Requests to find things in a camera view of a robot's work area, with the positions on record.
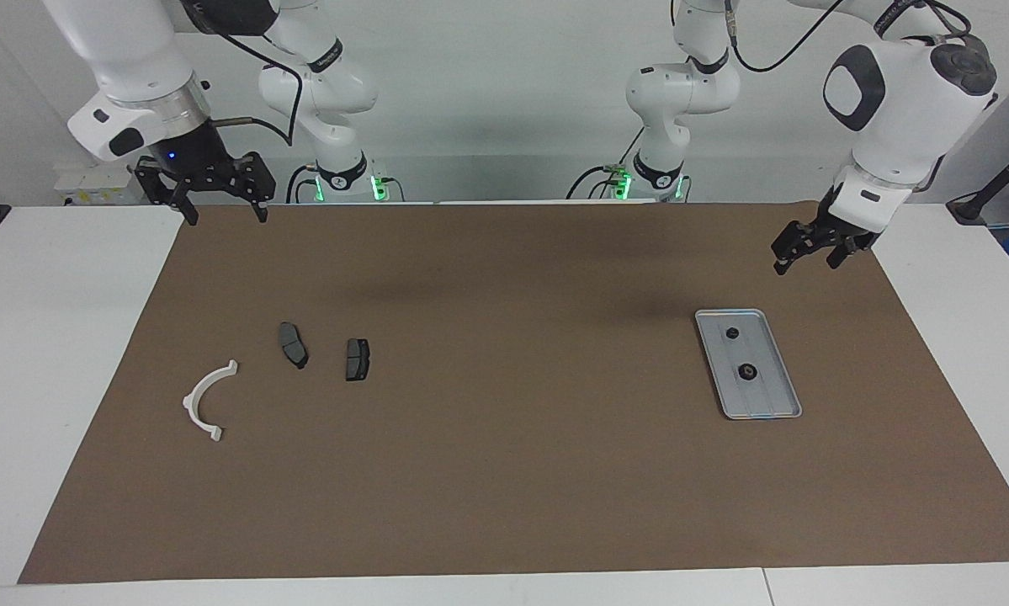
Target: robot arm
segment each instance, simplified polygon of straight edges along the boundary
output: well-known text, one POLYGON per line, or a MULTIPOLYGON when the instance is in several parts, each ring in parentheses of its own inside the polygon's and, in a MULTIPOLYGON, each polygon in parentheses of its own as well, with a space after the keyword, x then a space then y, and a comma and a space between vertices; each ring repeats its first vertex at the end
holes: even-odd
MULTIPOLYGON (((846 50, 824 82, 830 114, 859 135, 814 222, 793 222, 774 242, 781 273, 820 248, 834 247, 832 267, 870 248, 990 103, 996 82, 982 41, 945 38, 949 27, 927 3, 789 2, 861 18, 881 40, 846 50)), ((636 196, 672 200, 690 140, 682 118, 726 110, 737 99, 739 76, 727 60, 736 38, 732 7, 726 0, 681 0, 673 34, 687 62, 640 69, 628 81, 628 104, 643 119, 632 158, 636 196)))
MULTIPOLYGON (((182 0, 198 29, 213 33, 261 35, 292 56, 303 82, 296 123, 311 136, 327 199, 361 200, 380 197, 372 158, 366 157, 346 115, 369 111, 377 88, 362 76, 328 22, 319 0, 182 0)), ((292 117, 300 81, 284 70, 266 67, 258 78, 262 99, 292 117)))
POLYGON ((691 138, 682 118, 724 111, 740 94, 740 74, 727 60, 723 0, 681 0, 673 37, 684 63, 644 67, 628 80, 628 104, 643 122, 632 192, 658 201, 671 200, 681 179, 691 138))
MULTIPOLYGON (((343 44, 318 0, 282 0, 276 22, 265 37, 293 54, 305 84, 297 123, 311 136, 319 184, 331 202, 379 200, 381 185, 372 157, 358 142, 347 115, 369 111, 377 88, 343 56, 343 44)), ((258 79, 261 97, 272 109, 292 116, 299 84, 291 74, 265 69, 258 79)))
POLYGON ((69 121, 101 160, 149 148, 134 168, 146 196, 197 223, 193 191, 224 191, 259 222, 276 184, 256 152, 231 157, 159 0, 43 0, 64 37, 93 70, 100 92, 69 121), (169 188, 160 176, 176 185, 169 188))
MULTIPOLYGON (((830 4, 790 1, 811 8, 830 4)), ((774 241, 774 268, 782 275, 797 258, 824 247, 832 247, 826 258, 831 268, 870 249, 991 101, 997 76, 979 38, 946 39, 950 31, 925 5, 882 4, 848 0, 838 7, 873 23, 884 39, 850 47, 826 77, 826 107, 858 137, 817 217, 789 223, 774 241)))

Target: green led light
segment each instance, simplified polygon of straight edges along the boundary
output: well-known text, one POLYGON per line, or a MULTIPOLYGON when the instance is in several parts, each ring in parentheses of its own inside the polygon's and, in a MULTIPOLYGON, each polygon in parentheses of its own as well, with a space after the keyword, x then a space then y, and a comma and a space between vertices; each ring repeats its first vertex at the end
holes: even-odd
POLYGON ((370 183, 372 183, 372 196, 377 202, 387 200, 387 186, 381 183, 376 175, 369 176, 370 183))
POLYGON ((616 184, 614 195, 616 196, 616 200, 627 200, 629 193, 632 193, 632 175, 629 175, 627 170, 621 172, 621 175, 624 176, 624 180, 616 184))

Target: metal tray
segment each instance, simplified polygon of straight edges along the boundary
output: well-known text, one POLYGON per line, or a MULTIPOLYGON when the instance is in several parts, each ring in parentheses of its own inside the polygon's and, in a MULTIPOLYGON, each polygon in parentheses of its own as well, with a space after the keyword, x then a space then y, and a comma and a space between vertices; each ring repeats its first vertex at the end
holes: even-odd
POLYGON ((724 416, 768 419, 803 413, 762 311, 700 310, 695 322, 724 416))

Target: brown mat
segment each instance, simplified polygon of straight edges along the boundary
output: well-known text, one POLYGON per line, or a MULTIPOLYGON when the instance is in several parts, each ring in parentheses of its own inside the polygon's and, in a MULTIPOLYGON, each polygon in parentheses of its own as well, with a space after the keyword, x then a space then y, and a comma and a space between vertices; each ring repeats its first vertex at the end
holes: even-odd
POLYGON ((1009 561, 1008 487, 877 261, 774 275, 813 208, 203 208, 20 582, 1009 561), (735 307, 803 417, 720 414, 692 315, 735 307), (230 358, 216 444, 181 400, 230 358))

